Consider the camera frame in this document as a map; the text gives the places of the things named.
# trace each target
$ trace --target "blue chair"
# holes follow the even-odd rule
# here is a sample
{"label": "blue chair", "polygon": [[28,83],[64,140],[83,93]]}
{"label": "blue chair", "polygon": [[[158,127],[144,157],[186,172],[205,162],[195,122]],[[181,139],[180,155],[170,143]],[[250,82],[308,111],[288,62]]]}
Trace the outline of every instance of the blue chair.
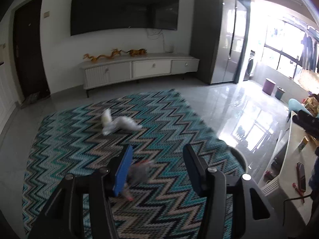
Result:
{"label": "blue chair", "polygon": [[307,110],[305,108],[305,106],[303,106],[300,102],[298,102],[295,99],[290,99],[288,102],[288,108],[289,108],[289,118],[291,116],[291,111],[298,113],[298,111],[302,110],[308,114],[311,115],[311,113],[309,112],[309,110]]}

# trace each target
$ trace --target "silver bolt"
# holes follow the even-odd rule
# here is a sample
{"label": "silver bolt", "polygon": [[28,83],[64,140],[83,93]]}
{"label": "silver bolt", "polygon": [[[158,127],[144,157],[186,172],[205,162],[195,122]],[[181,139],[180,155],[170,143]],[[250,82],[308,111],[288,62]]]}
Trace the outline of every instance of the silver bolt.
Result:
{"label": "silver bolt", "polygon": [[242,178],[245,180],[245,181],[249,181],[251,179],[251,176],[248,174],[248,173],[244,173],[242,175]]}
{"label": "silver bolt", "polygon": [[100,172],[100,173],[103,173],[103,174],[106,174],[106,173],[108,173],[109,171],[110,171],[110,169],[107,168],[107,167],[101,167],[101,168],[99,169],[99,172]]}
{"label": "silver bolt", "polygon": [[69,181],[69,180],[72,180],[73,177],[74,177],[73,174],[69,173],[65,176],[65,179]]}
{"label": "silver bolt", "polygon": [[207,170],[208,170],[209,172],[212,172],[212,173],[217,172],[216,167],[208,167]]}

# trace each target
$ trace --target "rug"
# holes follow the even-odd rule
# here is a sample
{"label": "rug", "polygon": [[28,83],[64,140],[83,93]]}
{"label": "rug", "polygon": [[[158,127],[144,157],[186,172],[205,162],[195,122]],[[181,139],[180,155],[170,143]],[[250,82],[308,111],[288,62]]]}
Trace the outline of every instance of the rug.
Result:
{"label": "rug", "polygon": [[[103,136],[101,113],[130,116],[140,131],[118,130]],[[23,222],[28,233],[45,202],[67,173],[89,175],[107,165],[126,144],[134,147],[133,161],[153,159],[146,183],[131,189],[133,202],[111,199],[120,238],[196,238],[205,198],[192,190],[182,149],[194,151],[225,174],[243,169],[201,118],[175,90],[147,92],[100,102],[45,117],[34,140],[23,186]],[[86,238],[91,238],[88,196],[84,197]],[[224,238],[230,238],[232,200],[227,199]]]}

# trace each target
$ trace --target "gray wardrobe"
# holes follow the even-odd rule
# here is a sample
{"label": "gray wardrobe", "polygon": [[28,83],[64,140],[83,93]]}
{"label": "gray wardrobe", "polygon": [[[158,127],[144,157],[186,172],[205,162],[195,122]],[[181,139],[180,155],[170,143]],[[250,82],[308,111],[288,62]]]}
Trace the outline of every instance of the gray wardrobe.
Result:
{"label": "gray wardrobe", "polygon": [[243,49],[247,9],[238,0],[195,0],[190,55],[205,83],[234,81]]}

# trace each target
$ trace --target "tv screen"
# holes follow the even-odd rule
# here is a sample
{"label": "tv screen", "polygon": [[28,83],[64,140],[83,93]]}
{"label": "tv screen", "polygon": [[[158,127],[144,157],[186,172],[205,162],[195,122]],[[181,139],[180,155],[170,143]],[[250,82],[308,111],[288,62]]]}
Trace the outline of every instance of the tv screen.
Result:
{"label": "tv screen", "polygon": [[179,0],[72,0],[71,35],[110,28],[177,30]]}

